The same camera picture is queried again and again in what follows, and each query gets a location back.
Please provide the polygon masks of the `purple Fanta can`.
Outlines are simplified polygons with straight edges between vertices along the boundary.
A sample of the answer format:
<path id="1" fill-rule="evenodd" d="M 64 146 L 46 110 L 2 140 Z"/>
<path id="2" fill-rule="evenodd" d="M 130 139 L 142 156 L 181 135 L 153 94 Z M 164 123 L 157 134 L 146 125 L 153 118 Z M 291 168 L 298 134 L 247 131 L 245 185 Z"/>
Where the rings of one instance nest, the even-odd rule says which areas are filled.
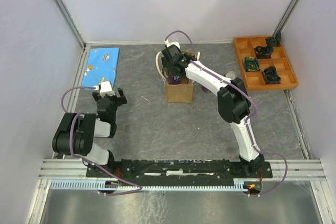
<path id="1" fill-rule="evenodd" d="M 168 79 L 169 84 L 176 85 L 181 83 L 181 76 L 170 76 Z"/>
<path id="2" fill-rule="evenodd" d="M 208 88 L 206 88 L 205 86 L 202 86 L 202 90 L 203 90 L 204 92 L 210 92 L 210 90 L 209 90 Z"/>

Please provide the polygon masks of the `brown canvas tote bag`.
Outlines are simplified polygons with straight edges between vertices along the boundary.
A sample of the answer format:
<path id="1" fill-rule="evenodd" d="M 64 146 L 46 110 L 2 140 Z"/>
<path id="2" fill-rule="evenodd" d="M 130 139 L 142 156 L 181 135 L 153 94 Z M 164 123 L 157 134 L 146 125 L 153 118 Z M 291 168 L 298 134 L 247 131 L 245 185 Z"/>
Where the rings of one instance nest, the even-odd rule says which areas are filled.
<path id="1" fill-rule="evenodd" d="M 193 101 L 194 81 L 188 77 L 181 77 L 181 83 L 171 85 L 168 82 L 168 76 L 163 71 L 161 62 L 161 51 L 157 53 L 155 64 L 159 75 L 161 76 L 164 84 L 165 102 L 168 103 L 191 103 Z M 200 53 L 197 52 L 195 57 L 197 60 L 200 58 Z"/>

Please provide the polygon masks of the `red Coke can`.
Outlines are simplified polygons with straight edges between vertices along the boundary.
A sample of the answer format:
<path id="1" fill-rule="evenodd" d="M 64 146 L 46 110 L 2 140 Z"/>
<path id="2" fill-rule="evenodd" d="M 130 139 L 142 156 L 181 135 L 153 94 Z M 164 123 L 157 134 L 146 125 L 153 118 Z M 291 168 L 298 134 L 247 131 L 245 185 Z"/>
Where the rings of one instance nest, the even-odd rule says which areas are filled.
<path id="1" fill-rule="evenodd" d="M 234 71 L 228 71 L 225 73 L 225 77 L 230 78 L 231 80 L 234 80 L 237 78 L 237 74 Z"/>

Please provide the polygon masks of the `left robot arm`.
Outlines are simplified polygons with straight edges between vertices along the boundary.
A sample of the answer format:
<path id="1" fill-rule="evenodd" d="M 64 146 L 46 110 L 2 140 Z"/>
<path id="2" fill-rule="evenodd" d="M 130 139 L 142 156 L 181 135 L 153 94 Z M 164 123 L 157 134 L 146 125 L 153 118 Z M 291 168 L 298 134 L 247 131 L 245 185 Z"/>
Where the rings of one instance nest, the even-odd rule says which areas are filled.
<path id="1" fill-rule="evenodd" d="M 97 103 L 96 113 L 66 112 L 53 137 L 52 148 L 55 153 L 74 155 L 98 165 L 98 171 L 105 177 L 116 171 L 113 153 L 93 142 L 94 138 L 113 138 L 116 130 L 116 114 L 119 106 L 126 104 L 123 89 L 119 95 L 113 91 L 101 94 L 94 91 L 92 96 Z"/>

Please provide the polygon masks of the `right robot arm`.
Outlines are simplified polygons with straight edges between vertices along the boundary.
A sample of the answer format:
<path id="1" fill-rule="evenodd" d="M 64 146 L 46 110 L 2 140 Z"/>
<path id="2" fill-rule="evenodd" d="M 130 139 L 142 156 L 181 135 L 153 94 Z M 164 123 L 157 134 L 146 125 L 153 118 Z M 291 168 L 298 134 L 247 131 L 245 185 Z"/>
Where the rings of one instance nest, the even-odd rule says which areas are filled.
<path id="1" fill-rule="evenodd" d="M 222 119 L 229 123 L 234 131 L 239 147 L 239 170 L 246 177 L 254 177 L 259 173 L 265 161 L 258 147 L 250 123 L 254 114 L 250 106 L 256 107 L 247 94 L 244 82 L 240 78 L 234 80 L 221 76 L 203 65 L 196 56 L 182 52 L 176 44 L 166 46 L 155 59 L 162 68 L 158 68 L 161 76 L 169 78 L 186 77 L 207 88 L 216 95 L 218 112 Z"/>

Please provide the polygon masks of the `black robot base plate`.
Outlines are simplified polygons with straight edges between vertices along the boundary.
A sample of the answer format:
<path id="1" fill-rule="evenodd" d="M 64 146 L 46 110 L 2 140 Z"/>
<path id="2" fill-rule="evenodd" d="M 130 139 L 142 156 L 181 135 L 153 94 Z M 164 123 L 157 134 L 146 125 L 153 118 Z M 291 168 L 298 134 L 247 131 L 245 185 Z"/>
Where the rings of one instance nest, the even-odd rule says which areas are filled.
<path id="1" fill-rule="evenodd" d="M 152 161 L 123 159 L 114 161 L 113 166 L 103 165 L 104 170 L 88 165 L 87 177 L 108 178 L 115 175 L 128 182 L 145 186 L 232 186 L 234 179 L 272 178 L 269 162 L 256 166 L 246 162 L 221 160 L 172 160 Z"/>

